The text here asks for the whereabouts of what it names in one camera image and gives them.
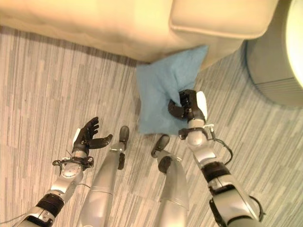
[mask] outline robotic arm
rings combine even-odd
[[[53,183],[45,196],[31,208],[17,227],[50,227],[65,203],[73,195],[76,186],[83,178],[83,171],[94,164],[93,157],[89,156],[89,149],[98,149],[107,146],[112,135],[105,138],[93,139],[98,132],[98,117],[91,119],[75,135],[72,157],[56,160],[53,165],[60,166],[59,178]]]
[[[182,107],[170,101],[169,112],[177,118],[187,119],[188,128],[181,129],[179,136],[186,140],[208,183],[213,196],[209,204],[217,224],[221,227],[261,227],[258,208],[252,198],[216,157],[208,142],[205,129],[210,127],[213,138],[215,135],[213,125],[205,125],[207,109],[204,94],[194,90],[184,90],[179,94]]]

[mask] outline blue cushion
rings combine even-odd
[[[180,106],[179,91],[193,89],[207,46],[176,53],[152,64],[137,66],[137,85],[141,99],[139,132],[178,134],[187,121],[168,112],[172,99]]]

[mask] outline sofa armrest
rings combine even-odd
[[[262,36],[278,0],[173,0],[170,27],[177,31],[253,39]]]

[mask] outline floor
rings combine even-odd
[[[228,165],[245,190],[263,204],[267,227],[303,226],[303,110],[276,105],[250,80],[244,47],[200,72],[209,122],[234,151]],[[13,226],[58,176],[52,161],[68,156],[75,130],[100,118],[98,136],[117,140],[130,128],[125,167],[118,171],[110,227],[151,227],[165,175],[150,151],[159,135],[138,133],[137,62],[93,48],[11,28],[0,29],[0,223]],[[91,185],[106,151],[93,150],[85,171]],[[215,145],[219,157],[228,154]],[[188,227],[217,226],[207,184],[185,142],[171,137],[167,150],[182,158],[189,191]],[[77,186],[54,226],[74,227],[89,189]]]

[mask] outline cable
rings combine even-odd
[[[259,221],[261,222],[264,218],[264,215],[266,215],[266,213],[264,213],[263,207],[261,205],[261,203],[259,202],[259,200],[257,200],[255,197],[251,196],[250,197],[259,205]]]
[[[90,188],[87,184],[84,184],[84,183],[79,183],[79,184],[77,184],[77,185],[84,185],[84,186]]]
[[[65,149],[65,151],[67,151],[67,153],[72,157],[71,153],[67,149]]]
[[[17,218],[19,218],[19,217],[21,217],[21,216],[25,215],[25,214],[26,214],[26,213],[21,214],[21,215],[19,215],[19,216],[15,217],[15,218],[10,219],[10,220],[0,222],[0,225],[2,225],[2,224],[7,224],[7,223],[9,223],[10,221],[13,221],[13,220],[15,220],[15,219],[17,219]]]
[[[230,149],[230,147],[221,139],[216,138],[215,141],[221,143],[223,145],[223,147],[225,147],[228,150],[228,152],[230,153],[231,157],[229,158],[229,160],[227,162],[224,163],[224,165],[227,165],[228,163],[230,163],[232,161],[232,158],[233,158],[232,149]]]
[[[212,139],[209,139],[209,140],[213,140],[215,142],[221,143],[223,145],[223,147],[225,147],[228,150],[228,152],[230,153],[231,157],[228,159],[227,162],[224,163],[224,165],[227,165],[228,163],[230,163],[232,161],[232,158],[233,158],[232,149],[230,149],[230,147],[223,140],[216,138],[216,134],[214,132],[214,128],[210,128],[210,133],[212,135]]]

